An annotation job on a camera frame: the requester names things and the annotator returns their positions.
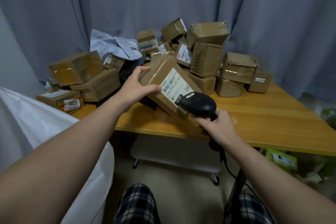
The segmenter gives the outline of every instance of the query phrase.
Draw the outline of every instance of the white bag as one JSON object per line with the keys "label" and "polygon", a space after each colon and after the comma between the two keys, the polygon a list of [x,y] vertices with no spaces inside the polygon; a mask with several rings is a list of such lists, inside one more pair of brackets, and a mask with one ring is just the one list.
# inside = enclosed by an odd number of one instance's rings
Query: white bag
{"label": "white bag", "polygon": [[[77,121],[51,106],[0,87],[0,174]],[[62,224],[102,222],[113,171],[114,152],[107,143]]]}

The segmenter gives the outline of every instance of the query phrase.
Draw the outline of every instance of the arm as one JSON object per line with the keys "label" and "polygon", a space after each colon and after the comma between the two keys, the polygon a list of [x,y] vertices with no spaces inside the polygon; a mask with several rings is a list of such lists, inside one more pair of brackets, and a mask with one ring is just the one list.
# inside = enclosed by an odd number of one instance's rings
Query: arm
{"label": "arm", "polygon": [[229,114],[218,109],[211,122],[194,118],[237,161],[279,223],[334,223],[336,205],[268,161],[238,137]]}
{"label": "arm", "polygon": [[141,86],[137,67],[96,111],[37,147],[0,176],[0,223],[60,223],[94,169],[120,115],[159,85]]}

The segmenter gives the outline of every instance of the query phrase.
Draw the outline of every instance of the black and white plaid pants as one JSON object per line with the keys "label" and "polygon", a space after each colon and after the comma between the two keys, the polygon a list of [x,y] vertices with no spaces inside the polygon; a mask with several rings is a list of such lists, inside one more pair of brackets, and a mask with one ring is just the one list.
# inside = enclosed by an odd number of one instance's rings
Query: black and white plaid pants
{"label": "black and white plaid pants", "polygon": [[[115,224],[160,224],[155,199],[151,190],[138,183],[129,187],[121,197],[114,217]],[[275,224],[258,197],[245,194],[225,207],[224,224]]]}

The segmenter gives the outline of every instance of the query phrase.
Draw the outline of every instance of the hand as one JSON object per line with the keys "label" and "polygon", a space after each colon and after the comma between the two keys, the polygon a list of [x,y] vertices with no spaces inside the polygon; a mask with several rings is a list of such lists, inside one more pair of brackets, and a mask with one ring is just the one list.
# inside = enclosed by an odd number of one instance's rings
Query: hand
{"label": "hand", "polygon": [[145,95],[153,92],[161,92],[161,85],[150,84],[147,86],[142,86],[139,83],[139,76],[141,72],[148,71],[149,69],[149,66],[137,66],[117,93],[120,99],[126,103],[125,112],[129,111],[131,106],[138,102]]}
{"label": "hand", "polygon": [[192,120],[204,128],[224,148],[237,140],[241,140],[236,133],[235,125],[228,112],[217,108],[216,114],[218,118],[214,121],[210,121],[209,118],[203,119],[194,116]]}

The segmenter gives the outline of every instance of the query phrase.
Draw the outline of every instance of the left arm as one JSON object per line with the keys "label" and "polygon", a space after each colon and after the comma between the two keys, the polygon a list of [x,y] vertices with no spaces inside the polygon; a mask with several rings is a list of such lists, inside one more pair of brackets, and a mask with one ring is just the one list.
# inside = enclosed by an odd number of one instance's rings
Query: left arm
{"label": "left arm", "polygon": [[37,147],[0,176],[0,223],[60,223],[94,169],[120,115],[159,85],[137,67],[97,110]]}

